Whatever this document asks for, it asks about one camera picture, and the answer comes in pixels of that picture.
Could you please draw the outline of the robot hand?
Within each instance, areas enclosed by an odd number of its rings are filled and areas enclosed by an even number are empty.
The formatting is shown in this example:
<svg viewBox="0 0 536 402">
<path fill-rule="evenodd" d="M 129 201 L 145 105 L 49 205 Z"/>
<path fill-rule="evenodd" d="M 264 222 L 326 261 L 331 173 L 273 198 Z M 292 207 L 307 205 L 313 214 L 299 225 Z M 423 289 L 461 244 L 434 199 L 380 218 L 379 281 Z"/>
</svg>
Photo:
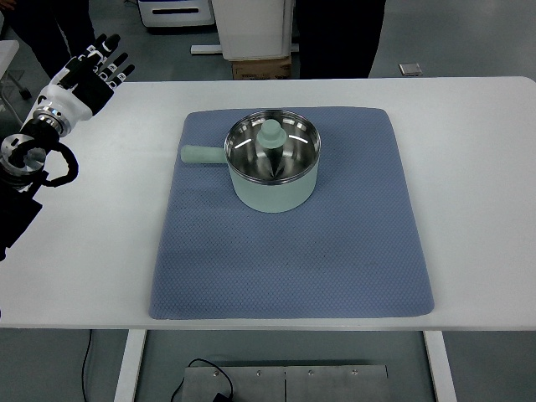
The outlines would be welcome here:
<svg viewBox="0 0 536 402">
<path fill-rule="evenodd" d="M 82 54 L 72 58 L 39 94 L 37 107 L 52 108 L 66 116 L 66 108 L 82 112 L 80 121 L 95 116 L 115 90 L 134 71 L 128 54 L 117 54 L 121 37 L 100 35 Z"/>
</svg>

